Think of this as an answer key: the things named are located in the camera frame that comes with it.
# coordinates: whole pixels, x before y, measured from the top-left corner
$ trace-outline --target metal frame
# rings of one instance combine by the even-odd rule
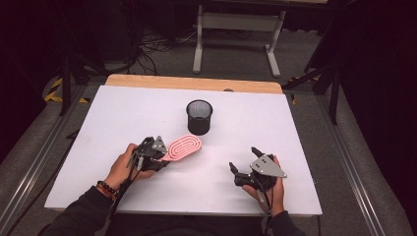
[[[68,107],[65,114],[59,116],[56,120],[49,136],[47,137],[45,143],[37,154],[36,158],[33,160],[33,164],[26,173],[25,177],[22,179],[21,183],[18,186],[15,194],[12,199],[9,201],[4,212],[0,217],[0,235],[7,235],[10,227],[14,223],[14,220],[17,218],[21,208],[23,207],[28,195],[30,194],[31,189],[37,181],[45,163],[48,161],[51,152],[53,151],[56,141],[61,134],[66,122],[71,116],[75,106],[78,104],[77,101],[83,97],[83,93],[86,90],[86,86],[78,86],[74,90],[74,95],[72,97],[71,105]]]
[[[324,96],[316,96],[316,100],[320,106],[320,110],[323,113],[323,117],[326,119],[331,134],[334,137],[334,141],[340,151],[340,161],[346,176],[349,180],[350,186],[352,187],[353,193],[356,197],[359,207],[362,210],[365,221],[368,225],[368,228],[372,235],[386,235],[381,226],[380,220],[372,206],[371,199],[369,197],[368,191],[362,183],[361,178],[359,177],[358,172],[356,171],[355,165],[353,164],[352,158],[347,149],[346,143],[341,136],[337,126],[333,125],[330,117],[328,117],[328,103]]]
[[[279,77],[280,72],[273,51],[275,50],[284,18],[285,11],[281,11],[279,16],[204,13],[203,6],[200,5],[197,16],[197,45],[193,73],[198,74],[202,68],[203,29],[256,30],[272,31],[272,37],[269,44],[265,45],[265,49],[272,74],[274,77]]]

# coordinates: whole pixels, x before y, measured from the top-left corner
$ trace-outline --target pink coiled object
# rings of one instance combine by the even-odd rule
[[[197,136],[186,135],[174,141],[168,149],[168,153],[161,159],[178,161],[202,148],[202,142]]]

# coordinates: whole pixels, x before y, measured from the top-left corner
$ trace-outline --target metal rail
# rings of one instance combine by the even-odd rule
[[[61,134],[61,131],[66,124],[68,118],[71,116],[71,113],[74,110],[74,107],[77,105],[80,98],[83,96],[86,86],[77,86],[74,90],[74,95],[72,97],[72,105],[68,108],[67,112],[63,116],[58,117],[56,120],[50,134],[48,135],[45,143],[37,154],[36,158],[33,161],[30,169],[26,173],[25,177],[22,179],[19,184],[18,189],[16,190],[13,198],[9,201],[6,209],[0,217],[0,236],[6,236],[12,226],[14,220],[17,218],[21,208],[23,207],[25,200],[27,199],[31,189],[36,183],[37,178],[39,177],[46,161],[49,159],[53,148],[55,147],[57,138]]]
[[[372,206],[368,192],[365,186],[362,184],[361,178],[359,177],[359,174],[356,171],[352,158],[347,149],[346,143],[343,137],[341,136],[340,131],[338,130],[337,126],[334,126],[330,120],[330,117],[328,115],[328,103],[326,102],[325,97],[322,95],[317,95],[316,98],[320,106],[320,109],[328,123],[331,133],[334,137],[334,141],[336,142],[337,147],[340,151],[340,157],[341,157],[340,161],[341,161],[342,167],[344,171],[346,172],[346,175],[347,175],[347,178],[349,179],[353,193],[355,194],[359,207],[361,208],[362,213],[364,214],[366,223],[369,227],[371,234],[375,236],[380,236],[380,235],[385,236],[386,233],[384,232],[380,224],[380,221],[378,219],[378,216],[374,211],[374,207]]]

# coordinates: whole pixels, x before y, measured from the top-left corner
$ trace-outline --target hand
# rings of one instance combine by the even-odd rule
[[[276,156],[273,157],[273,162],[277,164],[279,167],[279,162]],[[257,190],[252,188],[249,185],[242,186],[242,189],[245,190],[252,198],[258,201],[261,209],[268,213],[268,208],[262,204],[260,197],[258,196]],[[284,186],[282,184],[282,178],[276,178],[276,184],[267,190],[267,195],[269,199],[269,204],[272,206],[272,217],[278,215],[279,213],[284,211]]]
[[[104,182],[108,184],[108,186],[110,186],[112,189],[118,190],[123,181],[125,181],[125,179],[128,177],[131,168],[130,166],[126,168],[126,166],[132,156],[133,150],[137,147],[137,145],[129,144],[125,153],[119,155],[119,157],[111,166],[110,173],[108,174]],[[132,173],[132,179],[136,176],[137,173],[138,170],[134,169]],[[148,179],[154,173],[155,172],[153,170],[141,171],[135,180]]]

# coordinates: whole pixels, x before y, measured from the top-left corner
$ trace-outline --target gray carpet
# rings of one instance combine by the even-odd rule
[[[192,73],[195,50],[193,41],[182,43],[167,52],[153,52],[149,56],[161,76],[278,81],[283,85],[289,78],[303,75],[304,66],[320,37],[314,32],[282,32],[275,50],[281,71],[279,79],[271,75],[263,50],[263,45],[268,39],[269,36],[265,33],[252,33],[249,38],[243,40],[224,31],[205,31],[203,66],[199,75]],[[140,60],[151,67],[149,60],[146,61],[143,57]],[[145,71],[136,64],[130,72],[143,74]],[[84,97],[93,98],[101,84],[103,82],[100,81],[89,83]],[[321,217],[323,235],[372,235],[341,165],[339,149],[324,114],[319,109],[318,101],[314,95],[304,92],[310,86],[311,84],[306,83],[293,91],[297,104],[293,105],[289,100],[289,105],[311,173],[317,181],[317,192],[324,213]],[[78,103],[75,107],[49,161],[34,184],[26,205],[58,166],[70,144],[66,136],[81,128],[88,110],[89,103]],[[54,122],[58,119],[59,111],[60,103],[48,102],[47,107],[0,165],[0,179],[4,180],[0,192],[0,212],[6,208],[20,179],[30,168],[31,161],[47,139]],[[413,235],[404,210],[372,158],[343,93],[340,95],[337,122],[386,235]],[[52,184],[49,184],[12,235],[35,235],[58,214],[43,208],[51,186]],[[315,217],[294,217],[294,221],[307,235],[318,234]],[[96,235],[103,235],[104,231],[105,228]]]

